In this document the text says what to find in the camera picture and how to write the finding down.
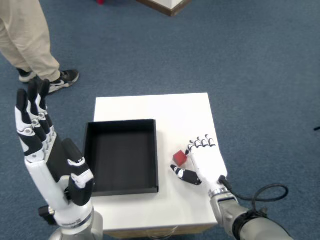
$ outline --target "red cube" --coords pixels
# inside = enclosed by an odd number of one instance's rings
[[[187,156],[183,151],[180,150],[175,155],[173,155],[173,161],[180,167],[187,161]]]

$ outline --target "black tray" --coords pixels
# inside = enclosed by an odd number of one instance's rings
[[[94,175],[94,197],[159,191],[153,119],[89,122],[84,157]]]

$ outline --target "white table top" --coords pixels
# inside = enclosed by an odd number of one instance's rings
[[[209,134],[217,141],[207,93],[97,97],[95,122],[155,119],[159,193],[93,197],[103,230],[217,224],[204,185],[181,181],[173,173],[173,155],[189,140]],[[183,167],[193,170],[188,159]]]

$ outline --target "person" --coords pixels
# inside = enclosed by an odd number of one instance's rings
[[[0,0],[0,52],[19,72],[19,80],[50,81],[49,93],[73,85],[75,69],[60,71],[51,55],[50,34],[39,0]]]

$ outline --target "shoe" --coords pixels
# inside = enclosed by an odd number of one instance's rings
[[[52,94],[62,88],[68,88],[73,85],[79,78],[77,70],[62,71],[58,80],[50,82],[49,94]]]
[[[30,82],[31,79],[33,79],[37,76],[37,74],[33,71],[26,72],[20,68],[17,68],[17,70],[19,72],[19,81],[23,82],[25,84]]]

